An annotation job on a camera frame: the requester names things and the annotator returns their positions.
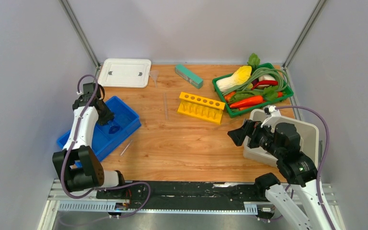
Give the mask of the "tube with blue cap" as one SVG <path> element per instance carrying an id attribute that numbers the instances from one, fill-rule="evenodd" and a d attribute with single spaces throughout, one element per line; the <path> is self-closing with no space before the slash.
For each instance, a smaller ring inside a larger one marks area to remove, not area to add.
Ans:
<path id="1" fill-rule="evenodd" d="M 109 134 L 114 134 L 120 130 L 120 126 L 110 126 L 109 128 Z"/>

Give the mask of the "clear test tube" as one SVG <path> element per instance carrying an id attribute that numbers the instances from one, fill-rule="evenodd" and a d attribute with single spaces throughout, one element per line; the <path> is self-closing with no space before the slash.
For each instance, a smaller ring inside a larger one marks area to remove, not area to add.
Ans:
<path id="1" fill-rule="evenodd" d="M 122 157 L 124 155 L 124 153 L 127 151 L 127 149 L 130 147 L 130 145 L 132 144 L 133 140 L 130 140 L 126 146 L 124 147 L 124 149 L 122 150 L 122 152 L 120 153 L 120 156 Z"/>

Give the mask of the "clear glass funnel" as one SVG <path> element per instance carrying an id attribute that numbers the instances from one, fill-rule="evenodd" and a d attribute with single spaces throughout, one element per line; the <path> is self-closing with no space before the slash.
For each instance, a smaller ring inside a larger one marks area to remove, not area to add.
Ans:
<path id="1" fill-rule="evenodd" d="M 153 80 L 154 85 L 155 85 L 156 88 L 158 87 L 157 79 L 158 79 L 159 73 L 160 72 L 158 70 L 151 70 L 149 72 L 149 76 Z"/>

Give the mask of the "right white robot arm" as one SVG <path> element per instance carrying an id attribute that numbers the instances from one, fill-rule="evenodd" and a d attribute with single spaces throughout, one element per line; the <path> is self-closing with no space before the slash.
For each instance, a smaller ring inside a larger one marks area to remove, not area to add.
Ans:
<path id="1" fill-rule="evenodd" d="M 274 156 L 280 174 L 297 194 L 303 209 L 288 196 L 273 173 L 255 179 L 256 198 L 274 204 L 288 223 L 298 230 L 340 229 L 324 197 L 317 167 L 301 151 L 300 135 L 294 124 L 282 122 L 271 128 L 260 121 L 246 120 L 240 128 L 227 134 L 236 146 L 241 146 L 248 138 L 249 148 L 261 147 Z"/>

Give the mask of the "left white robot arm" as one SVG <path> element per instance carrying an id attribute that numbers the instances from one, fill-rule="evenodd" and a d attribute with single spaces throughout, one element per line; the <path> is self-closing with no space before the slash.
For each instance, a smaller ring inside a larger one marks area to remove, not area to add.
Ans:
<path id="1" fill-rule="evenodd" d="M 104 170 L 92 149 L 97 124 L 105 126 L 110 134 L 120 130 L 114 113 L 103 101 L 103 92 L 95 82 L 83 85 L 82 94 L 72 106 L 74 121 L 67 143 L 53 154 L 52 162 L 65 192 L 108 187 L 109 193 L 120 199 L 127 193 L 121 172 Z"/>

